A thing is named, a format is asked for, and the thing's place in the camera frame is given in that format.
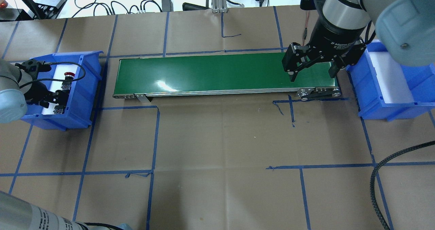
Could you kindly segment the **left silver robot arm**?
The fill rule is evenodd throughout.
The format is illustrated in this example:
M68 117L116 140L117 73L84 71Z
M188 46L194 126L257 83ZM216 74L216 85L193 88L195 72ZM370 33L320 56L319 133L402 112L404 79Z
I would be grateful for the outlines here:
M71 83L75 74L66 72L60 80L61 88L55 92L48 90L40 72L50 71L52 63L30 59L21 64L12 65L1 59L0 63L0 122L11 123L21 119L28 111L28 105L37 105L48 109L55 104L54 114L63 114L69 98Z

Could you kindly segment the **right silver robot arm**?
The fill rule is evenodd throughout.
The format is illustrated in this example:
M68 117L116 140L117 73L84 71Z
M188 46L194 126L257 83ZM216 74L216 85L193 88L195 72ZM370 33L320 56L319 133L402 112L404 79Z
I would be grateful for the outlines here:
M356 64L373 39L361 34L375 27L376 36L393 60L404 66L434 63L435 0L300 0L300 8L316 10L317 22L306 45L291 43L282 59L295 81L304 69L332 62L331 78Z

